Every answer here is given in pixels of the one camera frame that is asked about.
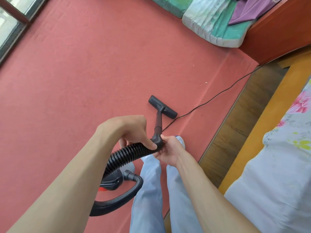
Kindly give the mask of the person's right hand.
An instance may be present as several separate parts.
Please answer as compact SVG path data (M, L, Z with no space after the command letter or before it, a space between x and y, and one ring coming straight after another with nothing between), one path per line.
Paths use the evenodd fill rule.
M160 151L153 154L153 156L164 162L167 165L177 167L180 154L184 153L184 148L175 136L172 136L171 144L163 143L163 147Z

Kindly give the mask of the person's left hand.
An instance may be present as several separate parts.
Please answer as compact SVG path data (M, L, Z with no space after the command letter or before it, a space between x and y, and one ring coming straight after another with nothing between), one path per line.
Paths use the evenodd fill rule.
M111 118L98 126L96 134L105 142L105 147L112 151L119 140L129 143L141 143L146 134L147 120L143 115L129 115Z

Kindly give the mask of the person's left forearm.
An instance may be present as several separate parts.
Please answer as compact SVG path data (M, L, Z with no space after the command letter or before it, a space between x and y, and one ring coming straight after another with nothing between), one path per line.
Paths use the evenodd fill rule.
M96 131L7 233L83 233L118 129Z

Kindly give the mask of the person's right forearm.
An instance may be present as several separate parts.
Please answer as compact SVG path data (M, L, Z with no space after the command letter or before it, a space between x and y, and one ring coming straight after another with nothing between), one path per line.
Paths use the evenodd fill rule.
M190 153L181 151L176 168L204 233L261 233L219 192Z

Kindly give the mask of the dark vacuum extension tube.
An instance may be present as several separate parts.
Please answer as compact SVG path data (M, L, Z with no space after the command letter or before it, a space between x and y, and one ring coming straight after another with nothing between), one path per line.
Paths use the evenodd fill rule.
M156 122L155 122L155 128L154 128L154 136L155 135L161 135L162 134L162 110L157 111L156 115Z

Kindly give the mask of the black vacuum floor nozzle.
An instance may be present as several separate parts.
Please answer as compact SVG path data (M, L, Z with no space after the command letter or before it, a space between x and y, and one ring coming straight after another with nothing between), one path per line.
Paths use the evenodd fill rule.
M158 111L160 111L165 116L169 117L170 119L177 118L177 112L167 106L165 103L160 101L154 95L151 95L148 102Z

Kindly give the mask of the red and black vacuum cleaner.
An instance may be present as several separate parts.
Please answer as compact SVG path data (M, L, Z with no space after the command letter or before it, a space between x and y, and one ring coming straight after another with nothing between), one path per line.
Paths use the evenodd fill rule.
M135 187L134 190L140 190L143 185L143 179L139 175L136 175L128 170L125 171L123 166L114 171L108 177L103 178L98 191L114 191L118 189L124 181L135 182L138 187Z

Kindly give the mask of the light blue trousers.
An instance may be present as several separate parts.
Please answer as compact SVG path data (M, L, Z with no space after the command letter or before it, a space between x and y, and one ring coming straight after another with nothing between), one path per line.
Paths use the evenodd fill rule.
M162 214L161 165L153 155L142 158L143 186L134 198L129 233L166 233ZM168 165L172 233L203 233L178 170Z

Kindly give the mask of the red carpet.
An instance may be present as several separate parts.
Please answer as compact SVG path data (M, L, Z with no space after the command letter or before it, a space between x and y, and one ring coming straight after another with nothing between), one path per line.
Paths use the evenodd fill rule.
M107 119L144 115L151 137L151 95L181 116L257 65L152 0L50 0L0 67L0 233Z

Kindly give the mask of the floral light bedsheet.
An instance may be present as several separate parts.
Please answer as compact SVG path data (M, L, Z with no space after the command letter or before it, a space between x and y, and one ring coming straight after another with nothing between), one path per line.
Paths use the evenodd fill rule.
M311 75L224 196L262 233L311 233Z

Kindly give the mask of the white and green folded mattress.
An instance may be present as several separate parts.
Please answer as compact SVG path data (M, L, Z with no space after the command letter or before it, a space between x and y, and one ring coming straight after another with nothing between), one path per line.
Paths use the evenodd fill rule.
M255 20L229 25L236 5L235 0L193 0L182 23L213 45L238 48Z

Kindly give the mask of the reddish brown wooden cabinet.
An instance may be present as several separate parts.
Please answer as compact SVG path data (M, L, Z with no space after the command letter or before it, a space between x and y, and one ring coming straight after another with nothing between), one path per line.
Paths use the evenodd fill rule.
M281 0L248 31L239 49L259 65L311 44L311 0Z

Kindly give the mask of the purple cloth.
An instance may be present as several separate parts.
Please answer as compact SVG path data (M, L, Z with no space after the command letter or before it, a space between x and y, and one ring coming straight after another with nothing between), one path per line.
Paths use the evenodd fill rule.
M281 0L235 0L235 10L228 25L253 21L264 15Z

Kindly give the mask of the yellow wooden bed frame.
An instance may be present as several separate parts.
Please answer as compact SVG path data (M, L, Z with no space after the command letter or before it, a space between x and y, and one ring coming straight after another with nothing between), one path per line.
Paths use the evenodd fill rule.
M274 129L311 75L311 50L269 63L255 72L213 141L228 164L217 185L225 194L247 164L263 148L263 136Z

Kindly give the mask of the dark window frame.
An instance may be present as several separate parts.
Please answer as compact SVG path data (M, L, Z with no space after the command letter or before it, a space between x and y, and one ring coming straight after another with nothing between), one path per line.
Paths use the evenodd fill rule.
M49 0L0 0L0 67Z

